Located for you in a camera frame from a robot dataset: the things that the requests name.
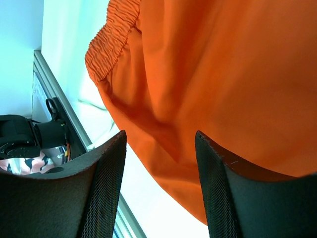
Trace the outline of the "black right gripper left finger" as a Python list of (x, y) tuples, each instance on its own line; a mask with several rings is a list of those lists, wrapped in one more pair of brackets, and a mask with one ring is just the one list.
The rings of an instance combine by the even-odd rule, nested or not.
[(122, 183), (127, 136), (41, 174), (0, 174), (3, 238), (110, 238)]

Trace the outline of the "patterned blue orange shorts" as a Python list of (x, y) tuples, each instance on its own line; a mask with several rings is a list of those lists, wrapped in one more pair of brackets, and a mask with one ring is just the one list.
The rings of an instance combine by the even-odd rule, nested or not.
[(40, 152), (34, 158), (11, 158), (0, 161), (0, 169), (11, 174), (24, 176), (35, 173), (46, 173), (50, 169), (68, 162), (68, 149), (64, 146)]

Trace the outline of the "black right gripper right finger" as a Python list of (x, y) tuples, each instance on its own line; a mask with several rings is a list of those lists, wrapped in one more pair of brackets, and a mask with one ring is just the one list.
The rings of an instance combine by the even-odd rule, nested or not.
[(316, 237), (316, 174), (296, 178), (273, 172), (201, 131), (195, 149), (210, 237)]

